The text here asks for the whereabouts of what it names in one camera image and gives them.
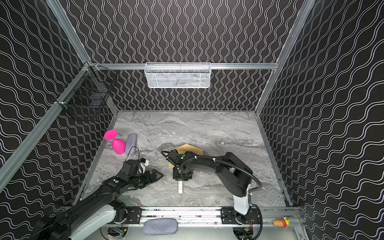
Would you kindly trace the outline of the white glue stick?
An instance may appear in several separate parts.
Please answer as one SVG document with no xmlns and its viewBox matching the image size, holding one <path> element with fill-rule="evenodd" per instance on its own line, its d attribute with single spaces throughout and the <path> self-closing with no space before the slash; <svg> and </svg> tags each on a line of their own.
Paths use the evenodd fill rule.
<svg viewBox="0 0 384 240">
<path fill-rule="evenodd" d="M 179 194 L 182 194 L 184 191 L 184 188 L 183 188 L 183 181 L 178 181 L 178 193 Z"/>
</svg>

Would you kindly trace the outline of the brown manila envelope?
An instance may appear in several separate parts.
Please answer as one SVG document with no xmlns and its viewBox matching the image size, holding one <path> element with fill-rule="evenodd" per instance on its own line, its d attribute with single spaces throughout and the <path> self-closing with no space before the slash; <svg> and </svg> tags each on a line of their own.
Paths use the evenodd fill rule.
<svg viewBox="0 0 384 240">
<path fill-rule="evenodd" d="M 192 156 L 190 157 L 191 161 L 195 160 L 198 156 L 202 156 L 204 153 L 202 149 L 195 147 L 195 146 L 192 146 L 192 145 L 189 145 L 189 144 L 184 144 L 184 145 L 179 146 L 177 148 L 173 148 L 170 150 L 170 152 L 173 150 L 177 151 L 181 155 L 184 155 L 187 152 L 191 152 L 192 153 Z"/>
</svg>

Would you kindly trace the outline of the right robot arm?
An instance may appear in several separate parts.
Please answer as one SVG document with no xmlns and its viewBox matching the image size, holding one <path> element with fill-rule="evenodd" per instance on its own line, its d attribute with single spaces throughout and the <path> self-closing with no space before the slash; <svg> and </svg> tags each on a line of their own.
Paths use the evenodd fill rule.
<svg viewBox="0 0 384 240">
<path fill-rule="evenodd" d="M 234 198 L 234 210 L 229 220 L 238 225 L 251 220 L 246 217 L 251 208 L 251 195 L 260 191 L 263 185 L 235 154 L 227 152 L 223 156 L 211 157 L 189 151 L 182 154 L 175 149 L 161 151 L 161 154 L 174 166 L 173 179 L 179 183 L 191 180 L 195 171 L 216 174 Z"/>
</svg>

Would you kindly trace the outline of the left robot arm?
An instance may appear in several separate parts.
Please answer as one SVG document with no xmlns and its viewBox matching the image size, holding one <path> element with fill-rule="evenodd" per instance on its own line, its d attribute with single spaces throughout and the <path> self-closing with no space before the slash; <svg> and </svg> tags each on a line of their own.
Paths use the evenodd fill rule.
<svg viewBox="0 0 384 240">
<path fill-rule="evenodd" d="M 43 217 L 35 225 L 31 240 L 83 240 L 105 224 L 123 225 L 131 220 L 126 204 L 118 197 L 143 189 L 164 175 L 156 169 L 144 170 L 140 161 L 127 160 L 121 170 L 102 182 L 88 197 L 54 217 Z"/>
</svg>

